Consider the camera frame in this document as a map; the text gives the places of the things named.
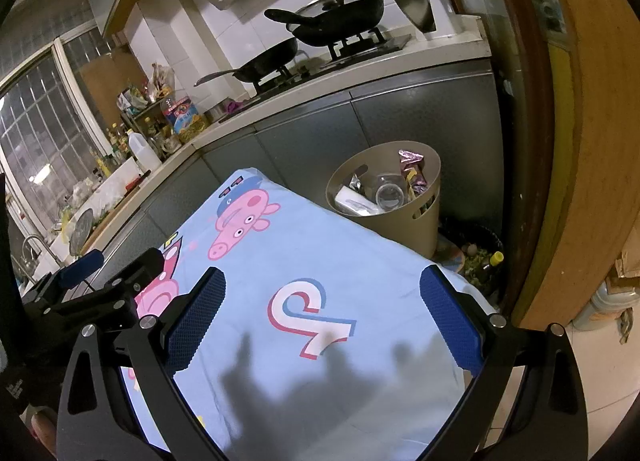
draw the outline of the white plastic jug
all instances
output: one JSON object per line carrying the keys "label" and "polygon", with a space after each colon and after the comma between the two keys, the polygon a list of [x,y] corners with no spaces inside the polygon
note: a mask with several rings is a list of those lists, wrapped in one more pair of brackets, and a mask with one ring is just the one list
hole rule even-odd
{"label": "white plastic jug", "polygon": [[127,134],[129,134],[129,149],[133,152],[143,172],[160,168],[162,162],[156,156],[145,137],[140,133],[134,133],[132,129],[127,131]]}

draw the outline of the bolt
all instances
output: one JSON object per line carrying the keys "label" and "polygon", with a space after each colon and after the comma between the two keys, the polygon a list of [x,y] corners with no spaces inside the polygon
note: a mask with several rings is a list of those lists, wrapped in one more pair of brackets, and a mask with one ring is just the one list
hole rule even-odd
{"label": "bolt", "polygon": [[153,315],[146,315],[140,319],[140,327],[142,329],[151,329],[156,325],[156,317]]}
{"label": "bolt", "polygon": [[497,313],[494,313],[489,317],[489,322],[491,322],[492,326],[498,328],[502,328],[507,325],[507,319],[505,319],[505,317],[503,317],[502,315],[498,315]]}
{"label": "bolt", "polygon": [[94,334],[95,326],[93,324],[87,324],[82,328],[82,336],[87,337]]}
{"label": "bolt", "polygon": [[562,336],[564,335],[564,327],[562,327],[560,324],[551,324],[551,333],[553,333],[556,336]]}

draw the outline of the trash can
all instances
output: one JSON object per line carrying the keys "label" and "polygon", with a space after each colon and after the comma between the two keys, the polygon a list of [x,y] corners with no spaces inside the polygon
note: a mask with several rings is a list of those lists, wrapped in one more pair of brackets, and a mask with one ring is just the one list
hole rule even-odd
{"label": "trash can", "polygon": [[[418,152],[424,156],[422,174],[428,185],[425,192],[396,210],[373,216],[346,215],[336,207],[334,199],[338,190],[348,186],[356,170],[359,169],[358,175],[364,184],[373,183],[379,174],[390,172],[399,174],[398,151],[401,149]],[[420,208],[431,199],[433,202],[430,207],[422,213]],[[348,159],[334,172],[326,187],[326,200],[329,206],[341,216],[411,248],[429,259],[436,249],[438,240],[440,157],[429,146],[411,141],[388,142],[366,149]]]}

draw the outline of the frying pan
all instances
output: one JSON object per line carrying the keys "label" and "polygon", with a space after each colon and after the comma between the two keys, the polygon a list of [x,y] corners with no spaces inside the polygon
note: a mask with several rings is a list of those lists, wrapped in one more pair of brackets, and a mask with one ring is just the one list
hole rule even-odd
{"label": "frying pan", "polygon": [[241,82],[258,83],[268,74],[284,67],[284,65],[291,61],[298,52],[298,40],[295,37],[288,38],[279,44],[276,44],[272,48],[263,51],[257,57],[252,58],[244,66],[238,69],[227,69],[226,71],[218,71],[208,75],[204,75],[199,79],[194,86],[204,84],[209,80],[213,80],[222,75],[233,73]]}
{"label": "frying pan", "polygon": [[294,37],[305,44],[329,46],[372,30],[384,11],[384,0],[317,0],[295,13],[270,8],[264,15],[286,23]]}

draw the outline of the bed sheet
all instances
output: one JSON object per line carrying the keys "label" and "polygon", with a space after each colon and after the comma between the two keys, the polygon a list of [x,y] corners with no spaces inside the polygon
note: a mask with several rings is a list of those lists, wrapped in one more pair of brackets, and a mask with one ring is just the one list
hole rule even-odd
{"label": "bed sheet", "polygon": [[[231,461],[414,461],[463,394],[420,298],[433,263],[258,170],[232,174],[162,251],[164,272],[136,298],[140,316],[160,314],[209,266],[226,277],[218,314],[174,380]],[[164,447],[131,369],[125,379],[148,440]]]}

